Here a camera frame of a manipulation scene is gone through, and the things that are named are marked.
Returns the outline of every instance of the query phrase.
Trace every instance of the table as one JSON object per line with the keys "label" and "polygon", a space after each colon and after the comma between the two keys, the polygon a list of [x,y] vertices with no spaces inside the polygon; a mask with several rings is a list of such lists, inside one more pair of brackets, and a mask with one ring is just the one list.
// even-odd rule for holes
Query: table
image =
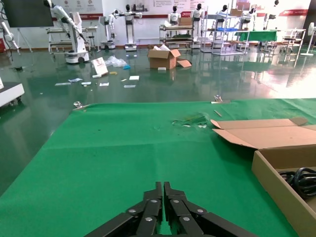
{"label": "table", "polygon": [[[0,236],[81,237],[141,201],[155,181],[169,181],[258,236],[296,237],[251,172],[254,150],[221,139],[209,120],[304,116],[316,123],[315,106],[316,99],[263,99],[74,111],[0,197]],[[166,222],[161,233],[169,233]]]}
{"label": "table", "polygon": [[[240,34],[240,41],[247,40],[248,33]],[[250,31],[248,41],[276,41],[277,31]]]}

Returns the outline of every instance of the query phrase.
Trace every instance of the green cloth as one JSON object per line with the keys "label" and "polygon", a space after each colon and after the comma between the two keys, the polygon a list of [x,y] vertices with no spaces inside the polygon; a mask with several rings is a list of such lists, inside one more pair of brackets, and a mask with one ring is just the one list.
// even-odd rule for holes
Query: green cloth
{"label": "green cloth", "polygon": [[[315,107],[316,99],[264,99],[74,111],[0,197],[0,236],[81,237],[141,201],[156,181],[169,181],[258,236],[295,237],[251,172],[254,150],[221,139],[209,120],[304,116],[316,123]],[[161,233],[169,233],[166,222]]]}
{"label": "green cloth", "polygon": [[[240,41],[246,41],[248,37],[247,32],[239,33]],[[248,41],[276,41],[277,40],[277,31],[250,31]]]}

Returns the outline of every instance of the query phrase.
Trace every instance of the green floor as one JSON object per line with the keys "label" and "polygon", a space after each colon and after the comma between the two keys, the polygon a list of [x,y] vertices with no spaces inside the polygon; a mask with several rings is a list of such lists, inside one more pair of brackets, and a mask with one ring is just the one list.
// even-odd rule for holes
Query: green floor
{"label": "green floor", "polygon": [[[216,94],[225,100],[250,98],[313,98],[315,57],[305,58],[257,53],[246,56],[218,57],[198,50],[182,52],[192,62],[188,69],[158,72],[149,68],[147,50],[126,56],[123,50],[100,52],[93,57],[110,55],[124,59],[130,70],[109,67],[117,75],[92,79],[90,63],[67,65],[62,55],[54,61],[48,52],[14,54],[14,72],[5,55],[0,56],[0,77],[21,81],[25,89],[23,104],[0,108],[0,195],[15,180],[56,128],[68,117],[73,103],[213,101]],[[139,81],[124,81],[140,76]],[[92,86],[80,84],[54,86],[58,82],[82,78]],[[100,82],[109,86],[99,87]],[[135,84],[135,88],[124,85]]]}

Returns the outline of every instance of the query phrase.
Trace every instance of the sign on wall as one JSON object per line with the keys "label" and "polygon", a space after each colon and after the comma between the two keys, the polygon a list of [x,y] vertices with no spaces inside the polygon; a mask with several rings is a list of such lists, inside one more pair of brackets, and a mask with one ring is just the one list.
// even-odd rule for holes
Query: sign on wall
{"label": "sign on wall", "polygon": [[66,12],[79,12],[82,20],[98,20],[103,16],[102,0],[54,0]]}

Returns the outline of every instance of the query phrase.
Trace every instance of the plastic bag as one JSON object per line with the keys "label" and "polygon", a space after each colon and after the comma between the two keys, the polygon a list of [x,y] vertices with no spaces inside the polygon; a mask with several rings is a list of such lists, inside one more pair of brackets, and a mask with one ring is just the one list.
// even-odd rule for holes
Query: plastic bag
{"label": "plastic bag", "polygon": [[115,56],[111,56],[105,61],[105,65],[108,67],[113,65],[115,68],[124,67],[127,63],[123,59],[117,59]]}

